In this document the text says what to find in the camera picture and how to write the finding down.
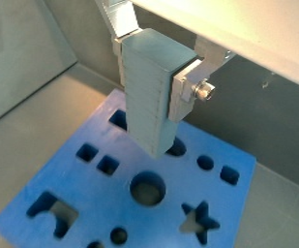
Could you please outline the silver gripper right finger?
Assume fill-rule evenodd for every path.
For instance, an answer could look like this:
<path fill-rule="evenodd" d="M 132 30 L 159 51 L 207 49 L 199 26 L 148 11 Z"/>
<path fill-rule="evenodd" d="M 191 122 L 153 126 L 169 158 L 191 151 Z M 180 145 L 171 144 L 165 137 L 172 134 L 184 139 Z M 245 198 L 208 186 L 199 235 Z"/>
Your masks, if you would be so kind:
<path fill-rule="evenodd" d="M 180 122 L 192 111 L 195 100 L 211 99 L 215 86 L 209 76 L 235 57 L 235 53 L 205 38 L 197 36 L 193 51 L 195 60 L 173 76 L 169 98 L 168 119 Z"/>

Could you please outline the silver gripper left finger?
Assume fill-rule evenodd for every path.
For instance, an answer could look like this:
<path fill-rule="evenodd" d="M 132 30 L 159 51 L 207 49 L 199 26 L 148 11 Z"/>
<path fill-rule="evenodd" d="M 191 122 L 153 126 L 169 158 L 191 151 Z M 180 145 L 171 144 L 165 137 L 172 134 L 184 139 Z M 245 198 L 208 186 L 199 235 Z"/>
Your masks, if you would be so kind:
<path fill-rule="evenodd" d="M 111 35 L 112 52 L 117 60 L 120 84 L 124 84 L 121 41 L 141 31 L 131 0 L 95 0 Z"/>

